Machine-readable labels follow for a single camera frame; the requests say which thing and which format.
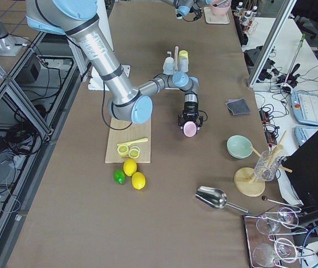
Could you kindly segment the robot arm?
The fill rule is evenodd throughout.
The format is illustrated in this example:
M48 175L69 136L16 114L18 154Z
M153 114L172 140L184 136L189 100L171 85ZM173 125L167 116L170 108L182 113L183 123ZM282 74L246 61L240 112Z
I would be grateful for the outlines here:
M195 16L191 20L192 22L200 19L202 17L202 8L211 4L212 0L163 0L164 3L167 3L174 7L175 15L178 19L185 17L189 13L194 13Z
M113 118L145 123L153 110L150 96L165 88L177 88L185 93L178 125L184 133L196 132L203 125L203 117L199 115L198 80L178 71L159 74L134 87L99 27L97 7L96 1L26 1L26 18L34 30L65 35L77 41L112 94L108 111Z

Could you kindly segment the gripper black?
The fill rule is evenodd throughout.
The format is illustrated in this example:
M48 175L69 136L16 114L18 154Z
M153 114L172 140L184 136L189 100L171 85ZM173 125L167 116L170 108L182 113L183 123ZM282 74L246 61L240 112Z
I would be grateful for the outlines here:
M194 13L195 16L192 19L193 21L199 20L201 18L201 9L204 6L204 2L203 1L190 1L188 4L189 12L190 13Z
M185 102L182 115L178 115L178 126L183 129L184 121L192 121L196 123L196 130L198 131L203 126L203 116L199 116L197 102Z

